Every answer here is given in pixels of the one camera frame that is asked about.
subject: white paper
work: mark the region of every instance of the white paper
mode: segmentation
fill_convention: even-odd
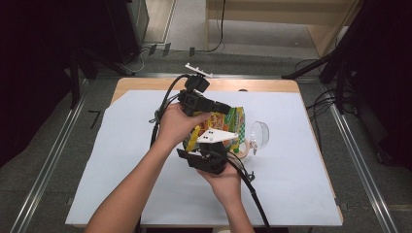
[[[149,120],[165,92],[130,90],[107,109],[66,224],[87,224],[146,153],[153,129]],[[271,225],[342,224],[300,94],[206,91],[205,97],[244,107],[246,137],[254,121],[268,125],[268,144],[255,156],[250,151],[244,163],[250,173],[255,172],[252,185]],[[263,225],[243,184],[242,198],[252,224]],[[143,212],[142,225],[228,223],[210,185],[173,150]]]

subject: metal rail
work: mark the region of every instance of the metal rail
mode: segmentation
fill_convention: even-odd
[[[30,223],[31,218],[34,215],[34,212],[37,209],[37,206],[40,203],[40,200],[43,196],[43,193],[46,190],[46,187],[49,183],[49,180],[54,171],[55,165],[63,152],[64,146],[67,142],[67,139],[70,136],[70,133],[73,129],[73,126],[76,123],[76,120],[79,116],[80,111],[82,110],[83,104],[86,99],[88,88],[88,81],[84,80],[82,84],[83,95],[79,100],[78,104],[73,108],[69,115],[67,116],[63,127],[57,135],[57,138],[51,147],[51,151],[43,165],[42,170],[39,173],[39,176],[36,179],[36,182],[31,187],[30,192],[28,193],[23,206],[18,214],[18,217],[15,221],[15,224],[12,227],[11,233],[25,232],[28,224]]]
[[[364,161],[357,142],[352,135],[351,129],[346,121],[345,116],[340,115],[339,111],[334,105],[331,107],[331,111],[342,134],[343,140],[345,141],[346,147],[348,148],[349,154],[352,157],[355,168],[358,171],[360,180],[369,198],[370,204],[372,205],[372,208],[375,211],[375,215],[377,216],[379,223],[381,224],[382,230],[385,233],[398,232],[389,208],[378,186],[373,180],[369,169],[367,168],[366,162]]]

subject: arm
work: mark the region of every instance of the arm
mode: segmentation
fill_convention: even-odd
[[[180,104],[170,105],[160,122],[158,137],[139,164],[103,201],[86,232],[132,232],[145,208],[168,155],[191,129],[210,114],[188,117]]]
[[[197,171],[212,187],[218,200],[222,203],[229,221],[230,232],[255,232],[246,214],[240,195],[240,177],[235,168],[226,164],[226,168],[214,175]]]

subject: hand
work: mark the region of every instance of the hand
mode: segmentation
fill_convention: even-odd
[[[190,131],[210,117],[210,113],[186,116],[179,103],[170,104],[164,111],[156,141],[161,141],[171,150],[187,137]]]
[[[226,167],[218,175],[200,170],[197,172],[210,184],[213,193],[225,208],[241,203],[240,176],[230,164],[226,163]]]

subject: chip bag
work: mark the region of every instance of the chip bag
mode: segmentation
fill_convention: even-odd
[[[188,137],[183,141],[184,149],[186,151],[197,150],[199,148],[197,138],[209,128],[237,133],[237,139],[224,141],[223,145],[228,150],[238,153],[239,145],[245,141],[245,112],[243,107],[231,108],[227,115],[212,113],[206,121],[194,127]]]

